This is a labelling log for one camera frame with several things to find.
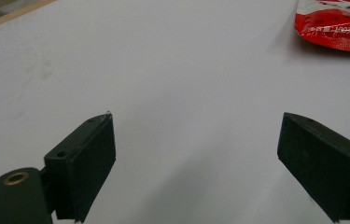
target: white tabletop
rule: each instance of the white tabletop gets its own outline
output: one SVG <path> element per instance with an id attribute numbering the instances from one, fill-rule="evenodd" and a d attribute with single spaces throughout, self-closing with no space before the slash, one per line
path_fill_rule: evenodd
<path id="1" fill-rule="evenodd" d="M 350 53 L 301 40 L 295 7 L 60 0 L 0 25 L 0 175 L 110 110 L 85 223 L 331 223 L 276 149 L 284 112 L 350 139 Z"/>

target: red package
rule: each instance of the red package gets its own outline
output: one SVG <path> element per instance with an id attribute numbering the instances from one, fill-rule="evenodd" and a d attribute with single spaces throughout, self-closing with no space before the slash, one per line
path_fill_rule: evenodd
<path id="1" fill-rule="evenodd" d="M 350 0 L 300 0 L 295 28 L 310 42 L 350 51 Z"/>

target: plastic wrapper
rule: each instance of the plastic wrapper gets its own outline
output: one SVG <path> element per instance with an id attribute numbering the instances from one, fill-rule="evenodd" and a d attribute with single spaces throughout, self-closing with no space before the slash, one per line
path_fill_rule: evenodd
<path id="1" fill-rule="evenodd" d="M 295 29 L 310 42 L 350 51 L 350 0 L 300 0 Z"/>

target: table surface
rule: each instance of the table surface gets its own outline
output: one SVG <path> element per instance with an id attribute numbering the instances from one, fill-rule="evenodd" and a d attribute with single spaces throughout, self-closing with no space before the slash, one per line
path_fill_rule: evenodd
<path id="1" fill-rule="evenodd" d="M 284 112 L 350 139 L 350 53 L 301 40 L 296 5 L 61 0 L 0 25 L 0 175 L 110 110 L 86 223 L 331 223 L 276 149 Z"/>

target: screw hole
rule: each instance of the screw hole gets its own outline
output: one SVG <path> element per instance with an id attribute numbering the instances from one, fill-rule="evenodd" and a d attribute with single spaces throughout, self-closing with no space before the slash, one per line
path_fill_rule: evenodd
<path id="1" fill-rule="evenodd" d="M 65 152 L 59 152 L 58 154 L 56 154 L 56 156 L 60 157 L 60 158 L 65 157 L 66 155 L 67 155 L 67 153 L 65 153 Z"/>
<path id="2" fill-rule="evenodd" d="M 4 180 L 4 184 L 5 185 L 17 185 L 19 183 L 21 183 L 23 180 L 25 180 L 27 177 L 29 177 L 29 174 L 26 172 L 20 172 L 20 173 L 16 173 L 13 175 L 9 175 L 5 180 Z"/>

